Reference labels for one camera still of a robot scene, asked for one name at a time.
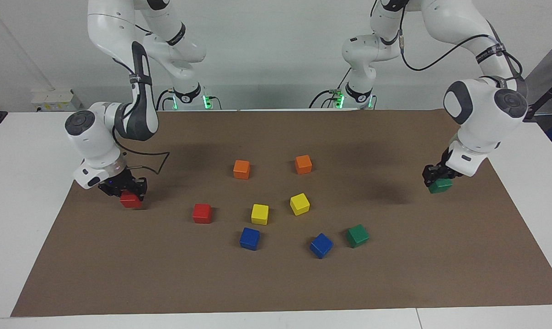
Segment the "black stand pole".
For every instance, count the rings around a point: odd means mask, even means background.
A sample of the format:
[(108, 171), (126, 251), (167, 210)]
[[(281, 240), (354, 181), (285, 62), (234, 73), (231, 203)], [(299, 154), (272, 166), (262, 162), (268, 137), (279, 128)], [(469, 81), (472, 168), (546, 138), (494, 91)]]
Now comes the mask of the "black stand pole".
[(527, 113), (525, 118), (523, 119), (524, 122), (532, 122), (533, 118), (536, 114), (536, 112), (541, 109), (542, 106), (546, 102), (552, 99), (552, 87), (545, 92), (538, 100), (536, 100), (533, 104), (528, 105)]

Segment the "yellow wooden cube block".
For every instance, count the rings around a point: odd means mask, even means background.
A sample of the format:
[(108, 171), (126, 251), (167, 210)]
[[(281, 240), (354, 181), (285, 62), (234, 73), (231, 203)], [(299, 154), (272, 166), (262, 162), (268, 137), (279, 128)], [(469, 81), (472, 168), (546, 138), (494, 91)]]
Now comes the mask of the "yellow wooden cube block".
[(305, 195), (305, 193), (298, 194), (296, 196), (292, 196), (290, 198), (290, 207), (293, 211), (293, 214), (296, 216), (299, 216), (301, 214), (305, 214), (308, 212), (311, 208), (311, 204)]
[(269, 206), (263, 204), (253, 204), (251, 213), (251, 223), (255, 225), (267, 225), (269, 218)]

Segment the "green wooden cube block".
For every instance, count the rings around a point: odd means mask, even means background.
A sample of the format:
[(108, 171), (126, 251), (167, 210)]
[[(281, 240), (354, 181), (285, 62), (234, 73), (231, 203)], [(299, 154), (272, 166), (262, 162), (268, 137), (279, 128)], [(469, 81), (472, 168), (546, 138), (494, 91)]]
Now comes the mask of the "green wooden cube block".
[(452, 185), (453, 185), (452, 179), (441, 178), (431, 183), (431, 185), (428, 186), (428, 190), (429, 192), (431, 192), (431, 194), (441, 193), (450, 189)]
[(351, 227), (346, 232), (346, 239), (353, 249), (364, 245), (370, 239), (370, 234), (362, 224)]

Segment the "red wooden cube block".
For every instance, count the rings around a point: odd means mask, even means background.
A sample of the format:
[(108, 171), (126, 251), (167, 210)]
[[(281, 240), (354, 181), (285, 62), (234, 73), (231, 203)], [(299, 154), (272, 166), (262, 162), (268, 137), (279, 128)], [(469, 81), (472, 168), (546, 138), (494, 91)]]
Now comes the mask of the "red wooden cube block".
[(124, 208), (140, 209), (142, 207), (142, 199), (140, 196), (130, 192), (129, 190), (122, 191), (119, 201)]
[(207, 203), (197, 203), (193, 206), (192, 219), (194, 223), (212, 223), (212, 207)]

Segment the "white wall outlet box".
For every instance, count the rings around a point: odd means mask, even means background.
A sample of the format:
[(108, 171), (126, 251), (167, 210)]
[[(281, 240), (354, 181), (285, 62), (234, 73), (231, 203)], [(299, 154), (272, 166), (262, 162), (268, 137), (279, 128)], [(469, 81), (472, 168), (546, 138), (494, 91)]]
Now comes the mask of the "white wall outlet box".
[(71, 89), (34, 92), (31, 100), (34, 111), (78, 111), (83, 104)]

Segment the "blue wooden cube block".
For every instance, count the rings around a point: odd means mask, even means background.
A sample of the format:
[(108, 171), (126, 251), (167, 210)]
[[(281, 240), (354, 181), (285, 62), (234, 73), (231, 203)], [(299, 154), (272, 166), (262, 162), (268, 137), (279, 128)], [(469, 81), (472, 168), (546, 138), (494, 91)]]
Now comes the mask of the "blue wooden cube block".
[(256, 251), (259, 246), (261, 233), (259, 230), (255, 230), (249, 227), (245, 227), (242, 230), (239, 244), (241, 248), (245, 248), (247, 250), (253, 250)]
[(315, 257), (322, 260), (332, 250), (333, 246), (332, 240), (324, 233), (320, 233), (311, 241), (309, 250), (311, 250)]

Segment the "brown paper table mat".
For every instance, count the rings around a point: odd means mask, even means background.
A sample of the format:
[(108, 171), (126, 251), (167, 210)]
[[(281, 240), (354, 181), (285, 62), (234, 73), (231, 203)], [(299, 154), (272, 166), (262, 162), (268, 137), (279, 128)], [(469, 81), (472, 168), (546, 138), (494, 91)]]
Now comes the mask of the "brown paper table mat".
[[(552, 304), (552, 267), (489, 161), (431, 194), (424, 166), (458, 126), (443, 110), (159, 112), (170, 151), (140, 210), (73, 184), (15, 317)], [(312, 172), (298, 175), (295, 158)], [(234, 162), (251, 163), (248, 180)], [(290, 198), (311, 208), (296, 216)], [(194, 223), (193, 206), (212, 207)], [(268, 224), (251, 223), (253, 204)], [(370, 234), (351, 248), (349, 228)], [(242, 230), (261, 233), (256, 251)], [(334, 246), (309, 250), (324, 233)]]

